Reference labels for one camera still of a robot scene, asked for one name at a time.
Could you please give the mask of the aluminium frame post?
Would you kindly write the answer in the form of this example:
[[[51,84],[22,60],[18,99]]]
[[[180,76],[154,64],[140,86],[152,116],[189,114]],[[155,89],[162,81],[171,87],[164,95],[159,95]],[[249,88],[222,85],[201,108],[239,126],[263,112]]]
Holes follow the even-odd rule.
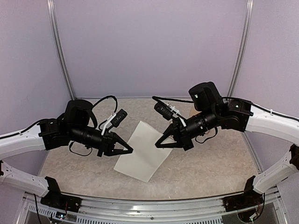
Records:
[[[54,0],[47,0],[47,8],[48,8],[48,14],[49,14],[49,20],[50,20],[50,26],[54,38],[54,44],[57,51],[57,57],[60,64],[60,68],[62,70],[62,75],[64,82],[66,84],[66,89],[68,91],[68,94],[72,100],[76,99],[76,94],[74,91],[74,88],[71,83],[71,78],[68,72],[68,68],[66,65],[66,60],[63,52],[63,46],[60,40],[59,35],[59,28],[58,28],[58,22],[57,22],[57,16],[56,16],[56,9],[55,9],[55,2]]]
[[[241,35],[241,40],[239,44],[239,49],[236,57],[236,62],[233,70],[233,75],[230,81],[230,85],[228,88],[227,96],[231,97],[234,94],[236,85],[237,85],[237,80],[240,75],[240,70],[242,66],[242,61],[243,57],[245,54],[246,50],[246,45],[248,41],[248,35],[250,31],[250,24],[251,24],[251,18],[252,18],[252,13],[253,13],[253,6],[254,6],[254,1],[253,0],[247,0],[246,1],[246,10],[245,10],[245,17],[244,17],[244,23],[243,23],[243,28],[242,28],[242,35]]]

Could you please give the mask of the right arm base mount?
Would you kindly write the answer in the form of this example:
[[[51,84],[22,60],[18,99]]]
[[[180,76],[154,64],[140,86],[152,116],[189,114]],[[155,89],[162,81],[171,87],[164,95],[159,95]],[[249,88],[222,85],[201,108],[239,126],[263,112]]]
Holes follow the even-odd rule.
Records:
[[[226,212],[241,210],[264,203],[263,194],[254,191],[254,178],[255,175],[246,181],[245,188],[242,193],[223,198],[222,201]]]

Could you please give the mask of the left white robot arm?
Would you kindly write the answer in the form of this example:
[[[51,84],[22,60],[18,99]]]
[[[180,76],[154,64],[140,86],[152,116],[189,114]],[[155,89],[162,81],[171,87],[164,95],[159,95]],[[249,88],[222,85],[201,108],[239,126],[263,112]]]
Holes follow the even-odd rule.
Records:
[[[49,151],[62,146],[71,147],[80,143],[88,149],[97,149],[97,156],[131,154],[133,148],[108,127],[98,130],[93,113],[93,104],[76,99],[68,102],[65,112],[56,119],[42,119],[24,130],[0,137],[1,160],[11,156],[33,152]],[[59,208],[65,204],[54,178],[38,177],[0,162],[0,182],[35,194]]]

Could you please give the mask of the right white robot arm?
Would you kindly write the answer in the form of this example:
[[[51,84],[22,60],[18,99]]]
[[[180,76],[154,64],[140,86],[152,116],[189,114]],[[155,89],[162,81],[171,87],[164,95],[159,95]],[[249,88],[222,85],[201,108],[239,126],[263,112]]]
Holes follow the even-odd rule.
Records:
[[[249,207],[257,194],[265,193],[280,181],[299,171],[299,120],[298,118],[262,108],[251,101],[222,97],[213,82],[200,83],[189,90],[190,103],[198,114],[186,119],[165,99],[153,96],[154,109],[172,123],[155,143],[157,148],[194,147],[193,142],[211,129],[232,129],[239,132],[263,133],[291,142],[289,151],[270,168],[249,178],[239,203]]]

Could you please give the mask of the cream lined letter paper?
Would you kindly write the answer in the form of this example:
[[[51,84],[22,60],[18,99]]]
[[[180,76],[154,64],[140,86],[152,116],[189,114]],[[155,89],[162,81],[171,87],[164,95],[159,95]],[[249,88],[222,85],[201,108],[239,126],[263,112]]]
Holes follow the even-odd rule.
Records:
[[[128,144],[134,149],[131,154],[121,155],[114,170],[142,182],[151,177],[170,155],[171,148],[157,148],[156,141],[162,134],[149,124],[140,121]]]

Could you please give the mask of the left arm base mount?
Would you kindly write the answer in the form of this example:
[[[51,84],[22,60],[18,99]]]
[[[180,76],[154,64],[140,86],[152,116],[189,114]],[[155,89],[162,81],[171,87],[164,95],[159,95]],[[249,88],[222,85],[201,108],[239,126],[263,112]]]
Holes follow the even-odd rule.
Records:
[[[41,204],[52,208],[78,213],[82,199],[76,196],[69,196],[61,193],[59,185],[54,178],[45,177],[48,184],[48,192],[41,197]]]

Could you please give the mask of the brown kraft envelope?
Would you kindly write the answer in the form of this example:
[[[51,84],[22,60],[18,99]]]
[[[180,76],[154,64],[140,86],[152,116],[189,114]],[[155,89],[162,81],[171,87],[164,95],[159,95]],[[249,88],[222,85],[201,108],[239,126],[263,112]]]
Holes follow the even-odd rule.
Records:
[[[199,111],[197,111],[195,109],[195,107],[192,106],[191,109],[190,109],[189,118],[192,117],[192,116],[194,116],[194,115],[196,115],[196,114],[198,114],[198,113],[199,113]]]

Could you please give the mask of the left aluminium frame post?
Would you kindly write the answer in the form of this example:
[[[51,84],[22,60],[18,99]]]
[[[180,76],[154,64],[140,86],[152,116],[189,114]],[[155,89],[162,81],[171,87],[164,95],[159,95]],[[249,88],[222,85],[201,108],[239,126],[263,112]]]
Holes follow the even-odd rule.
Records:
[[[71,78],[68,72],[68,68],[66,65],[66,60],[63,52],[63,46],[60,40],[59,35],[59,28],[58,28],[58,22],[57,22],[57,16],[56,16],[56,9],[55,9],[55,2],[54,0],[47,0],[47,8],[48,8],[48,14],[49,14],[49,20],[50,20],[50,26],[54,38],[54,44],[57,51],[57,57],[60,64],[60,68],[62,70],[62,75],[64,82],[66,84],[66,89],[68,91],[68,94],[72,100],[76,99],[76,94],[74,91],[74,88],[71,83]]]

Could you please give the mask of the right aluminium frame post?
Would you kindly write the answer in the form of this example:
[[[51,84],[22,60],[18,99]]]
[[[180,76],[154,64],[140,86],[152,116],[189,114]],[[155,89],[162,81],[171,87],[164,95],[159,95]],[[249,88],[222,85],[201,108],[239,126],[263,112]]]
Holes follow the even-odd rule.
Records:
[[[240,70],[242,66],[242,61],[243,57],[245,54],[246,50],[246,45],[248,41],[248,35],[250,31],[250,24],[251,24],[251,18],[252,18],[252,13],[253,13],[253,6],[254,6],[254,1],[253,0],[247,0],[246,1],[246,10],[245,10],[245,17],[244,17],[244,23],[243,23],[243,28],[242,28],[242,35],[241,35],[241,40],[239,44],[239,49],[236,57],[236,62],[233,70],[233,75],[230,81],[230,85],[228,88],[227,96],[231,97],[234,94],[236,85],[237,85],[237,80],[240,75]]]

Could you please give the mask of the front aluminium rail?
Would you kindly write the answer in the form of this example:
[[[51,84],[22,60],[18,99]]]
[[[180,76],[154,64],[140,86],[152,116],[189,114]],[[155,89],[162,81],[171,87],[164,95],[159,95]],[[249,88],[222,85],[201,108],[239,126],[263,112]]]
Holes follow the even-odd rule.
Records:
[[[183,200],[125,200],[82,196],[77,211],[40,203],[25,194],[17,224],[285,224],[277,188],[248,207],[230,207],[239,192]]]

